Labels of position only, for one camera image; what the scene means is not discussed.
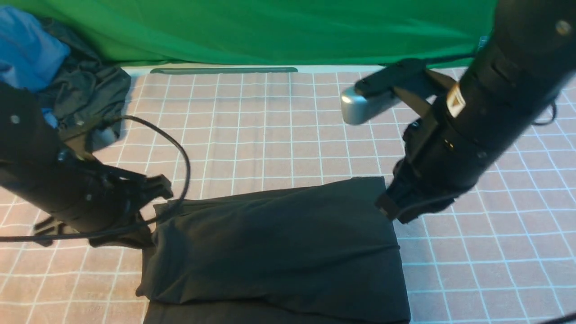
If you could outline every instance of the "dark green fabric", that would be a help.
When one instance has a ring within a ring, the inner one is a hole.
[[[380,64],[473,51],[497,0],[0,0],[69,24],[108,61]]]

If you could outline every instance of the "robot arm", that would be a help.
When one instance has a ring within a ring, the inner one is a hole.
[[[108,121],[58,133],[45,123],[34,94],[0,82],[0,97],[0,186],[50,215],[35,225],[36,242],[49,246],[65,237],[89,238],[93,247],[153,245],[139,211],[157,197],[172,197],[166,177],[104,165],[90,154],[88,137]],[[118,231],[135,224],[141,226]]]
[[[344,91],[342,113],[353,125],[400,100],[420,116],[406,128],[406,156],[376,202],[382,212],[408,223],[473,188],[576,73],[574,28],[574,1],[500,0],[492,38],[459,82],[409,59]]]
[[[500,0],[492,39],[459,82],[427,70],[426,61],[407,59],[344,92],[344,120],[353,125],[399,101],[420,115],[407,127],[406,156],[376,202],[391,220],[408,223],[448,207],[554,101],[576,72],[573,3]],[[145,225],[152,220],[143,222],[139,210],[172,196],[167,179],[103,165],[87,153],[84,136],[101,120],[76,134],[58,134],[44,123],[33,94],[0,83],[0,95],[6,103],[0,110],[0,185],[51,215],[35,227],[43,244],[79,232],[67,238],[91,237],[93,246],[150,246]],[[431,95],[437,96],[432,105],[425,100]],[[94,232],[108,235],[89,235]],[[26,238],[0,238],[15,240]]]

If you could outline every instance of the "table surface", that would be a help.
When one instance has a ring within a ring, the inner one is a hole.
[[[461,69],[443,70],[457,77]],[[342,122],[339,93],[359,73],[275,73],[135,78],[127,113],[166,130],[192,161],[187,198],[312,186],[352,176],[391,178],[416,115],[398,105],[362,126]],[[448,210],[395,224],[419,323],[535,323],[576,311],[576,83],[558,120],[530,128]],[[182,157],[136,123],[97,152],[110,165],[164,174],[178,193]],[[144,209],[153,216],[151,206]],[[0,191],[0,235],[26,235],[45,215]],[[141,323],[140,253],[0,246],[4,323]]]

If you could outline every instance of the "black cable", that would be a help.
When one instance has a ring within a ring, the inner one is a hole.
[[[552,117],[550,118],[550,120],[542,122],[542,123],[533,122],[532,125],[534,125],[534,126],[546,126],[546,125],[550,125],[551,123],[553,123],[556,120],[556,117],[558,117],[558,106],[556,105],[556,101],[553,101],[550,106],[552,107]]]
[[[174,211],[178,210],[178,208],[180,208],[180,206],[182,205],[182,203],[184,202],[184,200],[186,198],[186,194],[188,193],[188,188],[190,186],[190,179],[191,179],[191,175],[192,175],[192,171],[191,171],[192,168],[190,166],[190,159],[188,158],[186,151],[184,150],[182,145],[180,145],[180,143],[178,143],[178,141],[176,141],[172,136],[170,136],[168,133],[166,133],[165,131],[158,128],[156,125],[154,125],[154,124],[152,124],[152,123],[150,123],[150,122],[148,122],[142,118],[135,117],[135,116],[128,116],[128,115],[120,116],[120,117],[113,119],[111,121],[110,125],[118,123],[122,119],[133,120],[134,122],[140,123],[140,124],[150,128],[150,129],[154,130],[155,132],[160,134],[162,137],[166,138],[170,143],[172,143],[178,149],[178,151],[180,151],[180,153],[184,157],[184,164],[186,166],[186,177],[184,180],[184,188],[182,189],[182,193],[180,194],[178,199],[174,200],[173,203],[169,204],[169,207],[166,208],[163,212],[161,212],[158,216],[156,216],[150,220],[136,223],[136,224],[132,224],[132,225],[125,226],[125,227],[107,229],[104,231],[90,232],[90,233],[74,233],[74,234],[43,235],[43,236],[0,236],[0,243],[38,242],[38,241],[46,241],[46,240],[91,239],[91,238],[98,238],[101,236],[108,236],[108,235],[127,234],[127,233],[134,232],[134,231],[140,229],[140,227],[144,227],[144,226],[148,226],[152,223],[164,221],[164,220],[170,218],[172,216],[172,213]]]
[[[564,324],[576,321],[576,312],[566,316],[550,319],[549,321],[540,322],[538,324]]]

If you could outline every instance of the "crumpled black cloth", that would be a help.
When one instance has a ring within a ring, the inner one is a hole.
[[[374,205],[384,190],[381,177],[354,178],[186,201],[154,232],[137,294],[162,323],[185,308],[189,323],[408,322],[399,245]],[[247,302],[252,311],[242,307]]]
[[[94,116],[120,116],[131,77],[119,66],[108,66],[74,31],[52,18],[37,17],[43,29],[68,45],[52,83],[38,93],[42,107],[52,108],[61,128],[88,123]],[[112,128],[120,134],[120,123]]]

